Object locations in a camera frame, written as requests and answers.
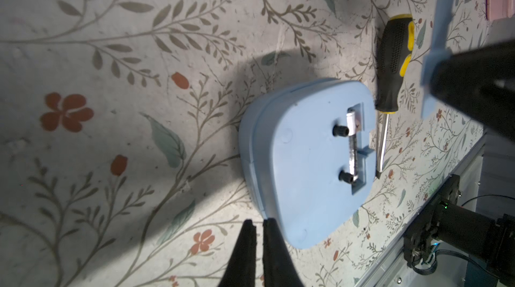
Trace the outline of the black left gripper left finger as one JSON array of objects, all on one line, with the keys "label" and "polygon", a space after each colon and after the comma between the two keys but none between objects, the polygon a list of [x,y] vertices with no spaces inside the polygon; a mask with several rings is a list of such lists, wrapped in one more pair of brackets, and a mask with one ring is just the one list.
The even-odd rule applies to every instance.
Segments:
[{"label": "black left gripper left finger", "polygon": [[252,220],[243,222],[219,287],[255,287],[257,231]]}]

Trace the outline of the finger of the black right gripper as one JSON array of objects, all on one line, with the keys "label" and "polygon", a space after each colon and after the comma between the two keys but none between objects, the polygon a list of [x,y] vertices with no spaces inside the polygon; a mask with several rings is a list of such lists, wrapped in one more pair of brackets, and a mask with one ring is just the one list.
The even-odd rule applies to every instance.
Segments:
[{"label": "finger of the black right gripper", "polygon": [[429,78],[429,94],[514,141],[514,40],[453,54]]}]

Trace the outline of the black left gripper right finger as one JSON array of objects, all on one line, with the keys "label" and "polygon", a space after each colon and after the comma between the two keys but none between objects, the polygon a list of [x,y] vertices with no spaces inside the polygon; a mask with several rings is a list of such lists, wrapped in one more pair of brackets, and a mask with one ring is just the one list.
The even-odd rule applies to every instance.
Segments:
[{"label": "black left gripper right finger", "polygon": [[264,286],[300,286],[301,282],[292,262],[288,248],[281,234],[277,221],[273,218],[265,219],[264,229]]}]

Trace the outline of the light blue battery cover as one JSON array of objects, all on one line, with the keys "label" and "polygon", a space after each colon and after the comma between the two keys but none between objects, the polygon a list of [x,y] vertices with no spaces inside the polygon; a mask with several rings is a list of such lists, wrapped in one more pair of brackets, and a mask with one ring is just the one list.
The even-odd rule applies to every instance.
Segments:
[{"label": "light blue battery cover", "polygon": [[448,59],[452,51],[446,47],[449,24],[453,19],[453,4],[455,0],[437,0],[431,45],[422,62],[421,88],[423,90],[421,119],[428,118],[435,110],[437,99],[431,95],[430,82],[437,65]]}]

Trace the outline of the black yellow screwdriver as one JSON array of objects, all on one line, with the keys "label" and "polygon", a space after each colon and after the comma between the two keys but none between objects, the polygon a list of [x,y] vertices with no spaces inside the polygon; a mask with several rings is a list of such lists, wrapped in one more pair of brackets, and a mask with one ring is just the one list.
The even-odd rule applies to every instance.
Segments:
[{"label": "black yellow screwdriver", "polygon": [[377,52],[376,110],[382,116],[378,138],[376,177],[384,170],[390,116],[398,111],[398,96],[414,48],[414,21],[410,14],[391,17]]}]

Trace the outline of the light blue alarm clock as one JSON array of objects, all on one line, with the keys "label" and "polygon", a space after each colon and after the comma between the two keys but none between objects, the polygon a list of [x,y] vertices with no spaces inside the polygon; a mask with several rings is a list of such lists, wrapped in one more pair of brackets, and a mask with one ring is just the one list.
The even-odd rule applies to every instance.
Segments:
[{"label": "light blue alarm clock", "polygon": [[[358,179],[350,182],[347,112],[358,126]],[[376,176],[370,134],[374,100],[357,81],[317,79],[257,98],[242,117],[244,178],[262,217],[287,242],[308,249],[328,238],[364,204]]]}]

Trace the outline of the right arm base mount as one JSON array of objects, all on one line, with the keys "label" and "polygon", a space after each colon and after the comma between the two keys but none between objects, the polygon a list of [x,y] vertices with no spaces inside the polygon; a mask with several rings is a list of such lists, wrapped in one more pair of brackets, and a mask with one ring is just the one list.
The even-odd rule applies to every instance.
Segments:
[{"label": "right arm base mount", "polygon": [[431,254],[431,242],[437,233],[437,220],[434,220],[441,202],[455,205],[459,198],[460,176],[452,174],[426,202],[412,220],[403,235],[403,256],[407,266],[413,268]]}]

